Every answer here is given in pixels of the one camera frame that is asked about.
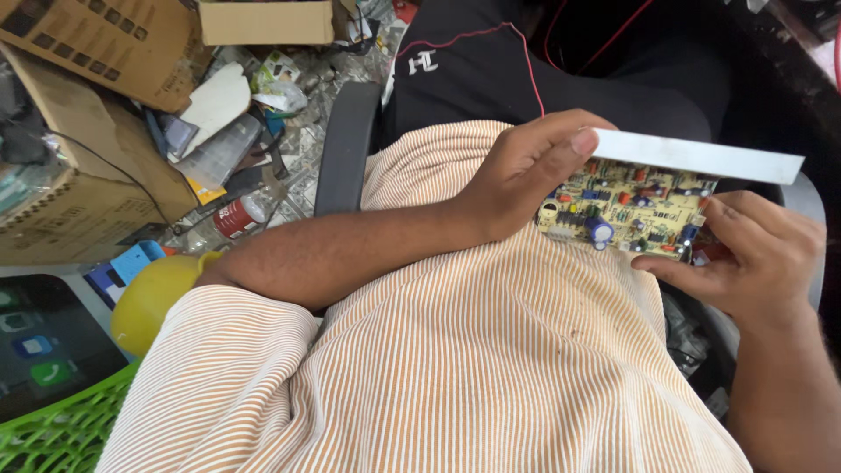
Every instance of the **plastic bag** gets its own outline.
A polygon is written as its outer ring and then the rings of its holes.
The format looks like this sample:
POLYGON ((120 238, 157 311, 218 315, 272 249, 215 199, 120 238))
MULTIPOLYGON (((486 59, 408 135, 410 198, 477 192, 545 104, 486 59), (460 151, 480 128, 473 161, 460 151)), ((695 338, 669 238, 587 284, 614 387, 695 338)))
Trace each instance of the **plastic bag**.
POLYGON ((292 114, 307 106, 307 96, 294 83, 274 81, 261 83, 251 98, 274 108, 277 111, 292 114))

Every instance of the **forearm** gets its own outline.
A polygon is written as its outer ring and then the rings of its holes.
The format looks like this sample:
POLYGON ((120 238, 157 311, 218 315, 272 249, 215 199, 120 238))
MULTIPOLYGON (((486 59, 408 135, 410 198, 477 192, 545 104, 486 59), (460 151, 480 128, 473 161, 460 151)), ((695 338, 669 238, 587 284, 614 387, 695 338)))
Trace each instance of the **forearm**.
POLYGON ((741 331, 727 426, 769 473, 841 470, 841 388, 817 315, 801 311, 789 327, 741 331))
POLYGON ((328 215, 249 238, 196 285, 235 285, 315 310, 397 268, 482 243, 447 202, 328 215))

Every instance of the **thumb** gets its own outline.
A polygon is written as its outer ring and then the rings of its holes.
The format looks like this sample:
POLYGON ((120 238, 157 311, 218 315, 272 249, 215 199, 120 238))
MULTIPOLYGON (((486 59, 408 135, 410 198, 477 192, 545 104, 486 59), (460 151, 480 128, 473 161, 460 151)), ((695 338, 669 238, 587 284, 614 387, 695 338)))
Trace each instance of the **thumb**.
POLYGON ((584 165, 599 146, 599 135, 590 127, 549 148, 526 172, 525 184, 546 194, 584 165))
POLYGON ((631 261, 631 268, 648 271, 654 277, 672 284, 686 294, 697 296, 709 293, 711 281, 701 268, 659 256, 637 256, 631 261))

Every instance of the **yellow circuit board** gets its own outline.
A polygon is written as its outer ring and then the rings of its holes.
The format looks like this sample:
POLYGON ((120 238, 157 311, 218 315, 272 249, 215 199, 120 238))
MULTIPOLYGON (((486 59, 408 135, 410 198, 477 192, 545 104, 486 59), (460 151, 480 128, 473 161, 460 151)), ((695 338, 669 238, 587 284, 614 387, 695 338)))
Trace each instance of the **yellow circuit board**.
POLYGON ((718 177, 629 162, 590 159, 537 211, 553 240, 588 242, 681 259, 704 225, 718 177))

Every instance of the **brown cardboard box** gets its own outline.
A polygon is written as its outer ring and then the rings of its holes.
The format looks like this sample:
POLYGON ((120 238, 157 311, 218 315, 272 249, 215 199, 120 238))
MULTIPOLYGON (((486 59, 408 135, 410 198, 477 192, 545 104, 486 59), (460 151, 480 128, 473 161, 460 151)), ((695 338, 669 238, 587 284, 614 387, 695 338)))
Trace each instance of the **brown cardboard box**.
POLYGON ((167 112, 189 104, 211 52, 178 0, 3 0, 0 40, 167 112))
MULTIPOLYGON (((353 0, 341 2, 345 8, 354 8, 353 0)), ((200 0, 198 12, 202 19, 202 38, 206 45, 328 45, 335 37, 331 0, 200 0)))
MULTIPOLYGON (((140 119, 58 67, 7 46, 0 51, 50 128, 143 183, 169 221, 196 205, 140 119)), ((0 265, 94 263, 125 251, 145 229, 165 226, 146 194, 123 174, 79 146, 58 142, 70 166, 49 191, 0 221, 0 265)))

